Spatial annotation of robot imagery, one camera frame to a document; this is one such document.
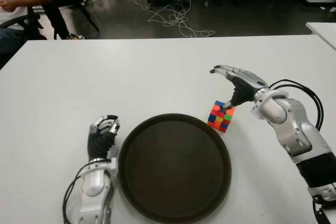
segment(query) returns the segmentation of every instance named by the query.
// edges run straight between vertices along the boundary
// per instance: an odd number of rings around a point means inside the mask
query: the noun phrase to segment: white table
[[[308,22],[306,23],[306,26],[336,50],[336,23]]]
[[[316,35],[29,41],[0,71],[0,223],[62,223],[64,192],[87,162],[88,127],[102,114],[120,116],[119,146],[158,114],[206,121],[214,101],[233,93],[230,82],[208,72],[220,63],[315,90],[326,112],[321,132],[336,150],[336,57]],[[315,121],[313,102],[290,93]],[[238,107],[227,133],[219,133],[232,183],[222,205],[200,223],[316,223],[305,182],[251,108]],[[69,202],[73,223],[79,186]],[[118,189],[113,205],[112,223],[149,223]]]

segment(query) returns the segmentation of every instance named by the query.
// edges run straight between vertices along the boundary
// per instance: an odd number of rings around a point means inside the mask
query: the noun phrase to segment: robotic arm
[[[105,115],[91,124],[88,137],[89,164],[79,175],[84,179],[77,224],[110,223],[113,183],[118,173],[117,158],[107,159],[108,150],[120,123],[117,116]]]
[[[314,213],[319,223],[336,223],[336,157],[308,120],[303,105],[288,93],[271,90],[255,74],[229,66],[215,66],[210,73],[224,75],[234,86],[232,99],[224,109],[253,101],[253,114],[265,119],[308,184]],[[322,207],[315,210],[315,204]]]

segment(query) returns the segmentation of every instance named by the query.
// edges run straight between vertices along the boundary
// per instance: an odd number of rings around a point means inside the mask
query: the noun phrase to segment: person's hand
[[[0,0],[0,7],[9,13],[12,13],[16,9],[16,5],[13,0]]]

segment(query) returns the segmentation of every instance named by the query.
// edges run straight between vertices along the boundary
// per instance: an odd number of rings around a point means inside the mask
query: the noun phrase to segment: white cable
[[[178,27],[179,29],[179,32],[181,33],[181,35],[183,35],[184,37],[190,37],[190,38],[193,38],[193,35],[195,38],[197,37],[209,37],[211,35],[214,35],[215,32],[214,31],[211,31],[211,30],[194,30],[192,28],[190,28],[186,23],[189,21],[189,18],[186,17],[186,14],[190,11],[191,9],[191,0],[189,1],[189,8],[188,10],[181,10],[179,12],[175,11],[174,8],[171,6],[171,5],[166,5],[164,6],[163,8],[161,8],[159,11],[157,12],[154,12],[152,10],[148,10],[144,7],[144,5],[136,2],[135,0],[133,0],[134,3],[136,5],[139,5],[141,6],[141,8],[147,12],[150,12],[150,13],[153,13],[153,15],[147,20],[147,22],[157,22],[157,23],[163,23],[163,26],[165,27],[169,27],[169,26],[176,26]],[[160,15],[159,13],[161,11],[169,11],[169,12],[172,12],[168,15],[168,20],[165,19],[162,15]],[[189,31],[191,31],[193,33],[193,35],[186,35],[182,32],[181,28],[183,29],[187,29]]]
[[[93,16],[94,16],[94,18],[95,18],[95,20],[96,20],[96,22],[97,22],[97,24],[98,24],[98,31],[97,31],[95,34],[92,34],[92,35],[84,35],[85,38],[86,38],[86,37],[94,37],[94,36],[97,36],[98,34],[100,34],[100,28],[101,28],[100,22],[98,21],[95,12],[91,9],[91,6],[90,6],[90,5],[88,5],[88,8],[89,8],[89,10],[91,11],[91,13],[93,14]]]

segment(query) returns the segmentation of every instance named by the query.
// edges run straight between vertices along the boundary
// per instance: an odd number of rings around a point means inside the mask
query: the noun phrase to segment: chair leg
[[[84,16],[86,17],[86,19],[91,23],[91,25],[97,30],[99,31],[98,26],[93,22],[93,20],[91,19],[91,15],[89,14],[89,12],[85,9],[84,6],[82,6],[81,4],[78,5],[78,8],[80,9],[80,11],[84,14]]]

